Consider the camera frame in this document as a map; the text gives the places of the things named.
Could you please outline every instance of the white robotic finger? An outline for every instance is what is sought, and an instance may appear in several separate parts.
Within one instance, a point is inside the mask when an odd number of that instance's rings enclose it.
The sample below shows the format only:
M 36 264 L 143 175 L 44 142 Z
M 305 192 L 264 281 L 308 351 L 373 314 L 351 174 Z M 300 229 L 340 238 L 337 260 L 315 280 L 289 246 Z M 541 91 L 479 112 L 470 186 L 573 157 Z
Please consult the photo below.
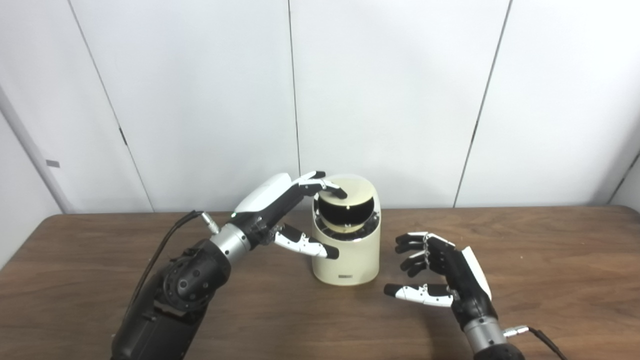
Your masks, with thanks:
M 385 294 L 401 300 L 419 302 L 424 305 L 451 307 L 453 296 L 449 293 L 447 285 L 425 284 L 418 285 L 385 285 Z
M 285 249 L 309 256 L 327 259 L 337 259 L 339 256 L 339 251 L 335 247 L 324 245 L 289 225 L 285 225 L 275 233 L 273 242 Z
M 347 197 L 347 193 L 344 192 L 342 188 L 329 180 L 316 179 L 312 177 L 310 179 L 298 179 L 294 182 L 294 184 L 296 183 L 300 188 L 312 190 L 314 193 L 317 193 L 318 191 L 327 191 L 334 194 L 338 199 L 346 199 Z
M 436 238 L 436 239 L 438 239 L 438 240 L 440 240 L 440 241 L 442 241 L 444 243 L 447 243 L 447 244 L 449 244 L 449 245 L 451 245 L 453 247 L 456 246 L 456 244 L 454 244 L 454 243 L 452 243 L 450 241 L 447 241 L 445 238 L 440 237 L 440 236 L 438 236 L 436 234 L 430 233 L 428 231 L 416 231 L 414 233 L 406 233 L 405 235 L 398 236 L 396 238 L 396 243 L 401 243 L 403 241 L 411 241 L 411 242 L 420 242 L 421 241 L 423 243 L 426 243 L 427 240 L 430 239 L 430 238 Z

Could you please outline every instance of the black robotic finger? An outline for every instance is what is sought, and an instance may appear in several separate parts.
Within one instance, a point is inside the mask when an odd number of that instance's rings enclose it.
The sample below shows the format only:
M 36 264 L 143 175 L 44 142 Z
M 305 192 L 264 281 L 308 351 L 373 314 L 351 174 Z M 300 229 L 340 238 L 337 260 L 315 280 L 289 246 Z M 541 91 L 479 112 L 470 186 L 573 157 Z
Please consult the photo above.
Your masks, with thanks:
M 398 236 L 396 238 L 396 244 L 402 244 L 402 243 L 410 243 L 410 242 L 415 242 L 415 243 L 424 243 L 424 236 L 423 235 L 418 235 L 415 233 L 407 233 L 407 234 L 402 234 L 400 236 Z
M 326 172 L 324 171 L 316 171 L 316 173 L 311 177 L 312 179 L 322 179 L 326 176 Z
M 347 193 L 342 188 L 338 188 L 338 189 L 327 188 L 327 191 L 334 194 L 338 199 L 347 198 Z
M 424 250 L 423 243 L 402 243 L 396 246 L 396 253 L 402 254 L 403 252 L 411 251 L 411 250 Z
M 404 285 L 400 284 L 386 284 L 383 292 L 385 293 L 385 295 L 388 295 L 390 297 L 396 297 L 398 290 L 402 289 L 403 287 Z
M 282 228 L 280 229 L 280 234 L 282 234 L 282 236 L 287 238 L 287 240 L 293 241 L 294 243 L 297 243 L 298 241 L 300 241 L 300 239 L 302 239 L 302 237 L 304 237 L 305 235 L 302 231 L 296 229 L 295 227 L 289 224 L 284 224 L 282 226 Z
M 424 251 L 411 255 L 400 264 L 400 270 L 407 271 L 411 266 L 425 262 Z
M 332 247 L 331 245 L 327 245 L 327 244 L 322 244 L 322 245 L 324 246 L 324 250 L 326 251 L 327 259 L 335 260 L 340 257 L 340 250 L 337 247 Z
M 427 270 L 427 263 L 419 263 L 411 266 L 406 274 L 409 275 L 409 277 L 414 277 L 423 270 Z
M 427 239 L 427 249 L 429 249 L 429 252 L 431 253 L 444 253 L 447 251 L 456 250 L 456 246 L 448 241 L 432 236 Z

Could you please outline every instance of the robotic hand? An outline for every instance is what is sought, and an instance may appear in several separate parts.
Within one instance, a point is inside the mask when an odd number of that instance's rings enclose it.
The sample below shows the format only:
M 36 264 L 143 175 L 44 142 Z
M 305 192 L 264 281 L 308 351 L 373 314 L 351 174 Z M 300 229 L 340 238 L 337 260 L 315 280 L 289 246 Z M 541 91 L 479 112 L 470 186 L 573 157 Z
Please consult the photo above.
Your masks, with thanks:
M 529 328 L 500 328 L 498 314 L 491 303 L 491 290 L 470 247 L 456 250 L 453 243 L 426 232 L 398 236 L 396 243 L 398 254 L 419 250 L 402 262 L 402 271 L 414 277 L 428 268 L 443 275 L 447 284 L 387 284 L 385 294 L 424 305 L 450 307 L 467 336 L 474 360 L 524 360 L 519 349 L 508 343 L 507 338 L 527 332 Z
M 275 242 L 306 255 L 337 259 L 335 247 L 289 225 L 277 225 L 304 196 L 327 191 L 340 199 L 347 197 L 344 190 L 323 177 L 324 172 L 310 172 L 294 181 L 288 174 L 273 176 L 238 205 L 221 229 L 204 212 L 192 211 L 176 223 L 159 251 L 174 230 L 194 217 L 201 216 L 213 235 L 172 259 L 143 287 L 159 255 L 156 252 L 113 339 L 112 360 L 182 359 L 216 290 L 227 282 L 232 265 L 258 244 Z

